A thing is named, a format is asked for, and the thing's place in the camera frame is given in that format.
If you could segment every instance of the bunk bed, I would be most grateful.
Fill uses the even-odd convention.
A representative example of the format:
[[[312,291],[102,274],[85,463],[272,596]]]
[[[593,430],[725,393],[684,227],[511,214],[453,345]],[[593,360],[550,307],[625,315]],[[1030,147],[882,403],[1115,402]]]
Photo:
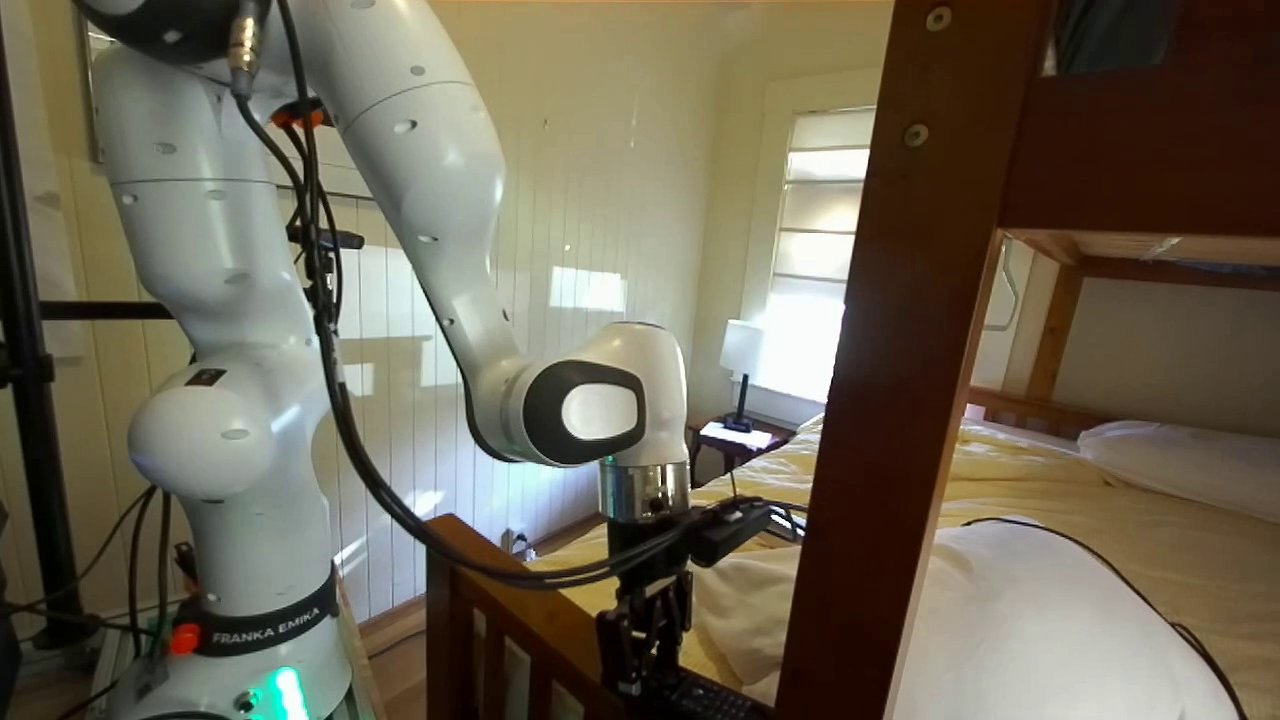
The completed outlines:
[[[891,702],[998,227],[1063,269],[1110,263],[1085,258],[1130,237],[1254,253],[1280,237],[1268,180],[1280,170],[1275,5],[1181,0],[1162,61],[1109,76],[1045,76],[1051,27],[1051,0],[895,5],[781,716],[882,716]],[[1040,402],[1063,323],[1066,312],[1051,312],[1045,329]],[[429,529],[453,554],[503,559],[453,516]],[[432,716],[496,716],[508,649],[532,666],[532,716],[563,711],[563,697],[583,716],[625,711],[594,684],[594,633],[570,600],[508,593],[439,556],[429,584]]]

